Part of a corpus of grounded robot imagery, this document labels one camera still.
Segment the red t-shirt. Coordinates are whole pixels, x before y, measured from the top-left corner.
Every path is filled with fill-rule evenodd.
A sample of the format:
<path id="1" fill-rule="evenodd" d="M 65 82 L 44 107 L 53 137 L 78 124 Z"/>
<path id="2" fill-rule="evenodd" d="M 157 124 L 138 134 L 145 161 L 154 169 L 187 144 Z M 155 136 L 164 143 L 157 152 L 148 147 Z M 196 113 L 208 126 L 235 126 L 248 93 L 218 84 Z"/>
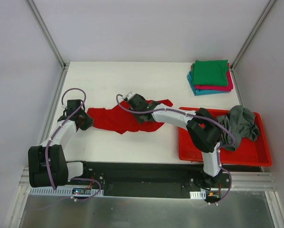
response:
<path id="1" fill-rule="evenodd" d="M 157 122 L 139 124 L 132 113 L 124 111 L 118 105 L 112 109 L 89 108 L 87 114 L 94 119 L 93 126 L 95 128 L 114 131 L 119 134 L 139 131 L 154 132 L 164 125 Z"/>

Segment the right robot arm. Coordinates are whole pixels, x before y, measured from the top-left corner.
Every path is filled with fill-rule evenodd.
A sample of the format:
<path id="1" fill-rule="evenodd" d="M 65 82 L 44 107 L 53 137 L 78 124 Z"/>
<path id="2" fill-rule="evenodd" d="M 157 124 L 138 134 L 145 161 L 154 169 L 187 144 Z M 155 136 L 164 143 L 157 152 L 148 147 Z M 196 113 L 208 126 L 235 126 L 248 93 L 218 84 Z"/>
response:
<path id="1" fill-rule="evenodd" d="M 214 118 L 206 109 L 200 108 L 198 111 L 185 113 L 158 101 L 148 103 L 143 96 L 133 92 L 125 95 L 124 101 L 129 104 L 129 109 L 134 112 L 133 115 L 140 124 L 157 122 L 186 130 L 193 145 L 201 151 L 205 185 L 212 188 L 220 183 L 221 168 L 217 149 L 220 145 L 221 130 L 214 124 Z"/>

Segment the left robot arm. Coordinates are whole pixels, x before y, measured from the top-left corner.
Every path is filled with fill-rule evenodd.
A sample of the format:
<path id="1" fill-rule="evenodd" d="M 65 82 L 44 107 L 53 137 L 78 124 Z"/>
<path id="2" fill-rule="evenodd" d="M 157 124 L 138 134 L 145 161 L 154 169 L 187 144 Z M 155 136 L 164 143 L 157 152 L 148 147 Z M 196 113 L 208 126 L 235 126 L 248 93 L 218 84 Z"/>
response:
<path id="1" fill-rule="evenodd" d="M 31 187 L 66 185 L 72 178 L 84 185 L 90 173 L 81 161 L 67 162 L 64 149 L 78 130 L 85 131 L 93 125 L 93 119 L 85 112 L 82 100 L 68 100 L 63 115 L 49 138 L 28 150 L 29 183 Z"/>

